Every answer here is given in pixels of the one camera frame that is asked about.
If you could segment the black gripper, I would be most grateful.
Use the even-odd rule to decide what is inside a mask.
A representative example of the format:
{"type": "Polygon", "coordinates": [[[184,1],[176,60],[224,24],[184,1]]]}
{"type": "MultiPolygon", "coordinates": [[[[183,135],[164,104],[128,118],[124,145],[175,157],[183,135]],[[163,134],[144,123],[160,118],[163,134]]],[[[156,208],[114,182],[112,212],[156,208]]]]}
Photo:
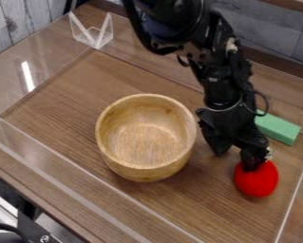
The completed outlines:
{"type": "Polygon", "coordinates": [[[260,132],[254,116],[239,108],[232,112],[214,112],[208,108],[195,111],[202,135],[216,156],[232,145],[240,149],[240,164],[244,172],[254,172],[270,157],[269,142],[260,132]]]}

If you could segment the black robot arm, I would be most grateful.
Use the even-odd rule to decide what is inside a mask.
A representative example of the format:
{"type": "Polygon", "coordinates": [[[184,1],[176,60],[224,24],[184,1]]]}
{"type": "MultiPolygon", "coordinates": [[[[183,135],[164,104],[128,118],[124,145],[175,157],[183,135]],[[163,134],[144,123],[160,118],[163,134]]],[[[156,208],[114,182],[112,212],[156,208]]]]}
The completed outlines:
{"type": "Polygon", "coordinates": [[[216,155],[236,146],[240,168],[267,161],[269,142],[255,118],[260,93],[250,82],[252,65],[223,15],[208,0],[122,0],[140,43],[158,55],[175,54],[204,90],[195,111],[204,140],[216,155]]]}

